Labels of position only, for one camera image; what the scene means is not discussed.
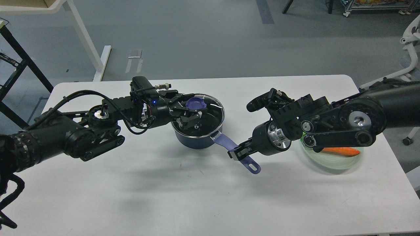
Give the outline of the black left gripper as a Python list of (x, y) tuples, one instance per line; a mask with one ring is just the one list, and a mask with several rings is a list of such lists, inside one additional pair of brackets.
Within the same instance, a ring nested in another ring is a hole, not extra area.
[(134, 110), (130, 120), (140, 126), (150, 124), (150, 128), (160, 127), (170, 122), (175, 130), (187, 130), (198, 125), (202, 111), (175, 110), (188, 109), (186, 102), (195, 96), (194, 93), (183, 94), (177, 90), (149, 89), (130, 91)]

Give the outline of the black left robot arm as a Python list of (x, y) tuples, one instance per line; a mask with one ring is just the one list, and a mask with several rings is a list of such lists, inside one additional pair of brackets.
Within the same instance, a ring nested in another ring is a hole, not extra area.
[[(89, 111), (59, 112), (64, 104), (85, 95), (100, 96), (102, 103)], [(88, 161), (122, 145), (125, 137), (120, 135), (119, 121), (135, 135), (172, 122), (177, 122), (181, 129), (199, 127), (208, 107), (202, 98), (194, 103), (196, 98), (193, 93), (157, 91), (153, 87), (132, 89), (129, 96), (114, 99), (93, 90), (80, 90), (64, 97), (37, 117), (33, 125), (12, 135), (1, 135), (1, 195), (6, 193), (9, 181), (17, 185), (1, 201), (1, 209), (12, 203), (25, 187), (17, 172), (62, 153)]]

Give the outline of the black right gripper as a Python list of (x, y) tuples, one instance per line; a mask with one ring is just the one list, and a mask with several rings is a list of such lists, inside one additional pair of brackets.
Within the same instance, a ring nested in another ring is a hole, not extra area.
[(256, 152), (269, 156), (287, 151), (290, 146), (291, 141), (285, 137), (282, 129), (276, 127), (273, 121), (267, 121), (254, 128), (252, 138), (228, 150), (228, 155), (241, 161)]

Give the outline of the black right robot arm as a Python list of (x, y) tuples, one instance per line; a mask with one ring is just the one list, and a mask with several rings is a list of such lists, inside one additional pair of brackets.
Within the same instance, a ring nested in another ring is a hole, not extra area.
[(289, 149), (302, 139), (316, 152), (324, 148), (368, 147), (386, 128), (419, 126), (419, 82), (383, 79), (368, 89), (329, 103), (311, 95), (297, 100), (272, 88), (250, 101), (249, 112), (267, 109), (270, 119), (252, 137), (228, 150), (235, 160), (259, 152), (266, 156)]

